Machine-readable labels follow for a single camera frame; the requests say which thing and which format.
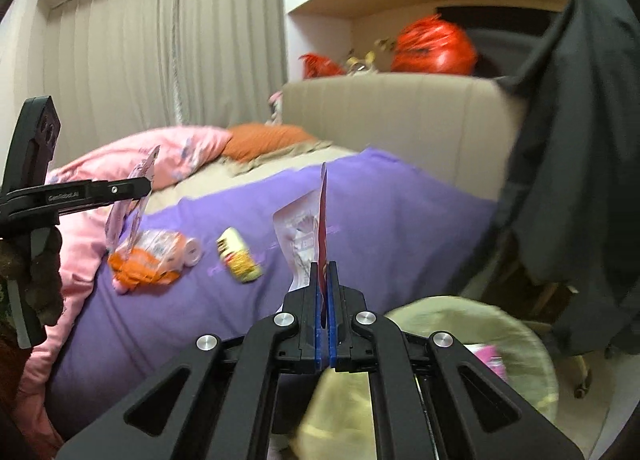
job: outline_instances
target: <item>headboard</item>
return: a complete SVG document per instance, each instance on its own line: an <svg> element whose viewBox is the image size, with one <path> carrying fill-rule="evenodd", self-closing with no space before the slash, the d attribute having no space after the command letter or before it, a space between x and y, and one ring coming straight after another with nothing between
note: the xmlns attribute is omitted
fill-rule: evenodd
<svg viewBox="0 0 640 460"><path fill-rule="evenodd" d="M497 199L525 104L492 80L376 74L286 84L285 123L354 151L374 146Z"/></svg>

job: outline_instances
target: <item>triangular cutout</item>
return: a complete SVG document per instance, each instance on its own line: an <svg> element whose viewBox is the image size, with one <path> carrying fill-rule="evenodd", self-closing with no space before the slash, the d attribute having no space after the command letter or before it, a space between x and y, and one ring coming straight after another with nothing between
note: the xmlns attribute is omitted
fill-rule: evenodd
<svg viewBox="0 0 640 460"><path fill-rule="evenodd" d="M187 368L176 370L158 389L125 414L125 422L148 435L159 436L190 373Z"/></svg>
<svg viewBox="0 0 640 460"><path fill-rule="evenodd" d="M518 411L469 366L459 366L458 372L484 432L493 433L520 418Z"/></svg>

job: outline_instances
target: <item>round trash bin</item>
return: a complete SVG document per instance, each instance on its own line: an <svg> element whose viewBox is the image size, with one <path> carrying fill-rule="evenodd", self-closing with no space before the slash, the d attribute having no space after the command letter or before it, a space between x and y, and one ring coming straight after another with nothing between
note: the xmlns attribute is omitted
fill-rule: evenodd
<svg viewBox="0 0 640 460"><path fill-rule="evenodd" d="M462 297L430 297L388 314L405 332L428 337L450 332L463 344L494 345L510 386L550 421L558 408L558 381L544 345L522 322L495 306ZM367 374L321 377L292 447L300 460L375 460Z"/></svg>

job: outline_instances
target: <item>curtain fold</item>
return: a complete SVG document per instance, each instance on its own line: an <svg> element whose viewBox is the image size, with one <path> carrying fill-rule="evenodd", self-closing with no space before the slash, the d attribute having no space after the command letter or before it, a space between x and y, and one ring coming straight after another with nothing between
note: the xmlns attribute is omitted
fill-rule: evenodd
<svg viewBox="0 0 640 460"><path fill-rule="evenodd" d="M284 83L282 0L70 0L50 12L44 83L62 165L133 133L264 122Z"/></svg>

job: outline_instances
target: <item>orange plastic package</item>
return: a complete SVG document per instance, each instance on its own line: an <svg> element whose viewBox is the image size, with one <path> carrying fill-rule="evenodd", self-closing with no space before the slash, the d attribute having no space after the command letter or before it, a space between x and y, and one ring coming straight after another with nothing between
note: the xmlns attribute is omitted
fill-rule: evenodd
<svg viewBox="0 0 640 460"><path fill-rule="evenodd" d="M130 250L129 246L127 238L108 258L113 287L120 294L142 284L173 283L183 267L196 265L202 256L197 239L176 231L143 231Z"/></svg>
<svg viewBox="0 0 640 460"><path fill-rule="evenodd" d="M300 59L305 63L304 78L335 77L345 74L345 71L328 57L304 54Z"/></svg>
<svg viewBox="0 0 640 460"><path fill-rule="evenodd" d="M391 71L470 75L477 61L478 53L464 30L436 14L400 32Z"/></svg>

